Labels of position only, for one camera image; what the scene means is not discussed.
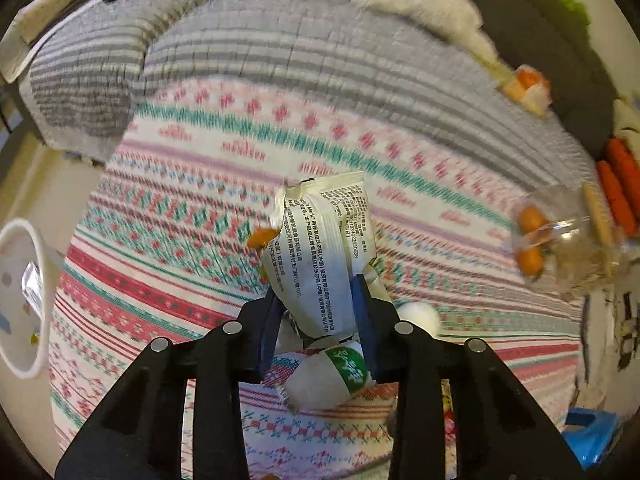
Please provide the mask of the white yogurt bottle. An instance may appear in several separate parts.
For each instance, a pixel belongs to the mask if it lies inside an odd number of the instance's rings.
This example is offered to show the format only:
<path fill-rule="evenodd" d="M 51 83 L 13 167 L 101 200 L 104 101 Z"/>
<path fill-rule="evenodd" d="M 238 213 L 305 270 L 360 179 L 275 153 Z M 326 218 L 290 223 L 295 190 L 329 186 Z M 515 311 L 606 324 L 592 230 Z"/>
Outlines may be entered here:
<path fill-rule="evenodd" d="M 349 341 L 308 356 L 278 393 L 292 412 L 332 410 L 372 384 L 361 344 Z"/>
<path fill-rule="evenodd" d="M 401 321 L 411 322 L 433 338 L 437 338 L 440 331 L 440 317 L 437 310 L 426 302 L 413 301 L 402 304 L 397 308 Z"/>

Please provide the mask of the white trash bin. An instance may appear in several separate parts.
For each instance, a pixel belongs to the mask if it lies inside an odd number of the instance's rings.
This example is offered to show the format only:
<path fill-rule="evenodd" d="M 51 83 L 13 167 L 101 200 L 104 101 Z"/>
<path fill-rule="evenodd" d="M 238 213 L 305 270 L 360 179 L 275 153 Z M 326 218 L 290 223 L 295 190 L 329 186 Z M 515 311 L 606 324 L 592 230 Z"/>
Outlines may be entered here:
<path fill-rule="evenodd" d="M 48 364 L 50 323 L 64 257 L 26 219 L 1 230 L 1 356 L 18 378 Z"/>

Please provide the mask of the orange peel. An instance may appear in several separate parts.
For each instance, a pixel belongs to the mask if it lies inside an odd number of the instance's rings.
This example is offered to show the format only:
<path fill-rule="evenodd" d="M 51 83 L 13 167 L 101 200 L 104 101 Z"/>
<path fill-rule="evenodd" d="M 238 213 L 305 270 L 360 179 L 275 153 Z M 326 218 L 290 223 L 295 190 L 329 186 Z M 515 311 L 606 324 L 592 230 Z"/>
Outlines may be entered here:
<path fill-rule="evenodd" d="M 269 245 L 269 243 L 277 238 L 280 234 L 279 230 L 271 228 L 263 228 L 254 231 L 246 240 L 246 246 L 253 250 L 262 250 Z"/>

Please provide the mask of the white printed snack bag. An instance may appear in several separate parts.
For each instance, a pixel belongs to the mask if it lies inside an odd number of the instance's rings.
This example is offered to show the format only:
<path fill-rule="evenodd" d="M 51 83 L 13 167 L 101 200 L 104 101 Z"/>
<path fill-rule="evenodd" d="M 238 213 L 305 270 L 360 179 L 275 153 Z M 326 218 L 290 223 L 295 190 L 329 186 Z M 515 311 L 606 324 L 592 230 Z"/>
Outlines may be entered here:
<path fill-rule="evenodd" d="M 350 281 L 376 256 L 361 171 L 310 179 L 283 191 L 280 231 L 262 253 L 271 289 L 299 333 L 356 333 Z"/>

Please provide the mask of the red milk can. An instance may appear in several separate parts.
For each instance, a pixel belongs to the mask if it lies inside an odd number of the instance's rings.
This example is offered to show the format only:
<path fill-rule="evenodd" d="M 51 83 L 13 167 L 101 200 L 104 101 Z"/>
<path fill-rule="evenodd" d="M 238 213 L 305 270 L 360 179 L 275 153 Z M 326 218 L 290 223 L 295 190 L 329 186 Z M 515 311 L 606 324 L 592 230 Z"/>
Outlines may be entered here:
<path fill-rule="evenodd" d="M 454 444 L 456 440 L 456 420 L 454 419 L 454 407 L 452 406 L 450 394 L 444 393 L 442 395 L 442 407 L 444 408 L 445 442 Z"/>

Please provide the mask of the blue plastic stool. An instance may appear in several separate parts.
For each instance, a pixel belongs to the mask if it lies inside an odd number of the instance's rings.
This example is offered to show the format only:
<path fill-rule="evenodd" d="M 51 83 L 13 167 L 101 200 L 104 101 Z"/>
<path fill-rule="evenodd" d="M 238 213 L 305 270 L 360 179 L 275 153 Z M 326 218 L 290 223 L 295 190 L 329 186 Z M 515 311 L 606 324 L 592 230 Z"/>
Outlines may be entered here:
<path fill-rule="evenodd" d="M 610 412 L 571 408 L 562 435 L 583 470 L 602 460 L 614 440 L 620 418 Z"/>

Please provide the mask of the tangerine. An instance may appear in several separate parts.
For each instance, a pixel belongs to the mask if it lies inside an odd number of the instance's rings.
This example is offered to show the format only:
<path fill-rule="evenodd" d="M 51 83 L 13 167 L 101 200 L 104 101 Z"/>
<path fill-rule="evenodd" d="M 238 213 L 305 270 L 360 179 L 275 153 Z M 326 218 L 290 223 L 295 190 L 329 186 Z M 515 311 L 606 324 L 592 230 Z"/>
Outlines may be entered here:
<path fill-rule="evenodd" d="M 544 270 L 544 256 L 538 246 L 519 250 L 516 263 L 525 276 L 538 276 Z"/>
<path fill-rule="evenodd" d="M 516 217 L 516 222 L 518 222 L 520 232 L 528 234 L 546 226 L 549 220 L 539 208 L 534 205 L 528 205 L 520 210 Z"/>

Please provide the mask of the patterned tablecloth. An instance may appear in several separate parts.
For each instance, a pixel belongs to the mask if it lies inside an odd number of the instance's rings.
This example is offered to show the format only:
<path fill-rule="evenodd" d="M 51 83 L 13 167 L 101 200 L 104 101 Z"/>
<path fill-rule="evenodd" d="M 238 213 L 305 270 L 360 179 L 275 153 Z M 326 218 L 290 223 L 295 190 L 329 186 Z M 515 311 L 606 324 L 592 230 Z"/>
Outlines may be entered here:
<path fill-rule="evenodd" d="M 50 372 L 65 451 L 155 338 L 203 338 L 273 292 L 254 231 L 283 191 L 361 171 L 376 256 L 350 281 L 356 333 L 311 339 L 284 307 L 258 384 L 239 385 L 247 479 L 578 479 L 561 434 L 579 309 L 530 289 L 512 210 L 531 190 L 423 134 L 273 86 L 215 77 L 137 109 L 66 252 Z M 433 338 L 397 308 L 433 306 Z M 373 379 L 332 410 L 292 412 L 300 362 L 358 341 Z M 454 444 L 445 442 L 450 394 Z"/>

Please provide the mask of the glass jar with cork lid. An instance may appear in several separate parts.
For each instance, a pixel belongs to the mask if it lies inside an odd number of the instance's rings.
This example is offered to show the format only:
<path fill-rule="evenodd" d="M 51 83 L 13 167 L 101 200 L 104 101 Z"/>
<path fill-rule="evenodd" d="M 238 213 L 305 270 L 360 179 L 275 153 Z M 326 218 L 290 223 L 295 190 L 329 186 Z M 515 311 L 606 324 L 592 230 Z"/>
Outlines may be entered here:
<path fill-rule="evenodd" d="M 516 217 L 528 205 L 539 208 L 549 220 L 537 231 L 522 234 Z M 524 276 L 529 286 L 543 294 L 577 297 L 611 284 L 624 270 L 624 233 L 606 211 L 600 188 L 592 181 L 579 188 L 551 185 L 521 198 L 512 210 L 512 247 L 538 246 L 544 270 Z"/>

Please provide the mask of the lower orange cushion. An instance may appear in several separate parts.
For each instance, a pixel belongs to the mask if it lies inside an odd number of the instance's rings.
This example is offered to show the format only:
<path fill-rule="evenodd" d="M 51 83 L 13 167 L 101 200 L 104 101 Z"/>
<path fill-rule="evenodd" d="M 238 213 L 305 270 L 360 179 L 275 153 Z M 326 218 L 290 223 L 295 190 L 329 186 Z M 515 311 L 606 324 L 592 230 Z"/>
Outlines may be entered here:
<path fill-rule="evenodd" d="M 615 222 L 623 229 L 626 237 L 633 238 L 637 229 L 636 219 L 620 180 L 617 179 L 611 165 L 605 160 L 597 162 L 597 172 Z"/>

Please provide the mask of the orange cushion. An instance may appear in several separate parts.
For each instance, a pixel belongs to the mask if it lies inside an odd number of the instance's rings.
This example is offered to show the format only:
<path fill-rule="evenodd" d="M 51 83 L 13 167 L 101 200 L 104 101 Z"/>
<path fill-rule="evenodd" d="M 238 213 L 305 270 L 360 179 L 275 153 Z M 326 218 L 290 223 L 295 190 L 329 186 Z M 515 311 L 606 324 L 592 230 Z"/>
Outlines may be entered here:
<path fill-rule="evenodd" d="M 597 162 L 597 172 L 615 222 L 623 229 L 626 237 L 633 238 L 637 229 L 636 219 L 620 180 L 617 179 L 611 165 L 605 160 Z"/>
<path fill-rule="evenodd" d="M 626 200 L 636 218 L 640 216 L 639 166 L 626 145 L 617 138 L 605 144 L 605 158 L 620 181 Z"/>

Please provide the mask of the upper orange cushion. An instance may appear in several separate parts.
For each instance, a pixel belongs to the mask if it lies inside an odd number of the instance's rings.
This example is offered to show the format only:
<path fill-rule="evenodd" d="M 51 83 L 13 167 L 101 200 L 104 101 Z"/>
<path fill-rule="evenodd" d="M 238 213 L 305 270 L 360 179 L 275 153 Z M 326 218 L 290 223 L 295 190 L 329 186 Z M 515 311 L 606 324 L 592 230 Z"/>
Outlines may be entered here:
<path fill-rule="evenodd" d="M 626 145 L 617 138 L 605 144 L 605 158 L 620 181 L 626 200 L 636 218 L 640 216 L 639 166 Z"/>

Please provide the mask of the orange white snack bag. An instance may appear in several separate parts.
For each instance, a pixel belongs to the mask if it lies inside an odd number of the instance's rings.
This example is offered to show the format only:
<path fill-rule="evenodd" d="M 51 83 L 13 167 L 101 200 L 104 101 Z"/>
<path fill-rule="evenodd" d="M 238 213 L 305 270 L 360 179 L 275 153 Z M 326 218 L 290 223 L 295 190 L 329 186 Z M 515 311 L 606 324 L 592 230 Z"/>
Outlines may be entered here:
<path fill-rule="evenodd" d="M 551 84 L 539 70 L 520 65 L 501 85 L 502 92 L 524 110 L 544 116 L 552 104 Z"/>

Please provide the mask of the grey sofa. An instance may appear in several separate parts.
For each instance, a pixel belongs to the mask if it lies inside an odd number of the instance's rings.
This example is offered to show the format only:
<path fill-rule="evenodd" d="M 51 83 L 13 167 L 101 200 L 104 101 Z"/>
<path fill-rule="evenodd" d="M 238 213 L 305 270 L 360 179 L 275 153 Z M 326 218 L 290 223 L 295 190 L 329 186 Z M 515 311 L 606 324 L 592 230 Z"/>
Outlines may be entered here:
<path fill-rule="evenodd" d="M 563 127 L 592 156 L 613 130 L 618 97 L 610 74 L 593 50 L 590 17 L 577 0 L 473 0 L 501 57 L 529 65 L 550 81 L 551 107 Z"/>

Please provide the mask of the white plush toy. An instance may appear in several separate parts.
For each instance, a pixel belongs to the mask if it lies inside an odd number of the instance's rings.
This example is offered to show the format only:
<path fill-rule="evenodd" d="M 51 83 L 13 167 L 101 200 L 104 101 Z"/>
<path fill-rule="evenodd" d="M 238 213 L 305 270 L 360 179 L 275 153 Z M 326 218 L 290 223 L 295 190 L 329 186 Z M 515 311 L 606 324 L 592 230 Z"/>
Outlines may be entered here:
<path fill-rule="evenodd" d="M 488 66 L 499 63 L 495 44 L 483 30 L 483 17 L 472 0 L 352 0 L 356 6 L 397 14 L 462 47 Z"/>

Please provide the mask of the cream pillow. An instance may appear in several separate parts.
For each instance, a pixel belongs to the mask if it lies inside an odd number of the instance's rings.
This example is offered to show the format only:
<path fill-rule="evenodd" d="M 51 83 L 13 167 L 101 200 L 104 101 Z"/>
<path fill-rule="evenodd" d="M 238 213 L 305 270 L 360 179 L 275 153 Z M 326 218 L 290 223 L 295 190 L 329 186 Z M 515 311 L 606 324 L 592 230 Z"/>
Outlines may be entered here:
<path fill-rule="evenodd" d="M 10 84 L 30 48 L 79 0 L 34 0 L 21 8 L 1 38 L 1 77 Z"/>

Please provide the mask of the grey striped quilt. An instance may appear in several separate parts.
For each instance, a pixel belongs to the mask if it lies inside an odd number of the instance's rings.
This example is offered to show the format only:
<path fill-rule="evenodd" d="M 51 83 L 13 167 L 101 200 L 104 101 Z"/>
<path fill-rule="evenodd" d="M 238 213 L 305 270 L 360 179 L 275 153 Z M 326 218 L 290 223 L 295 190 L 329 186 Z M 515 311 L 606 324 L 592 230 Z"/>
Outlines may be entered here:
<path fill-rule="evenodd" d="M 214 75 L 423 134 L 524 188 L 594 175 L 555 117 L 504 96 L 471 53 L 352 0 L 98 2 L 44 43 L 18 88 L 52 148 L 107 160 L 141 102 Z"/>

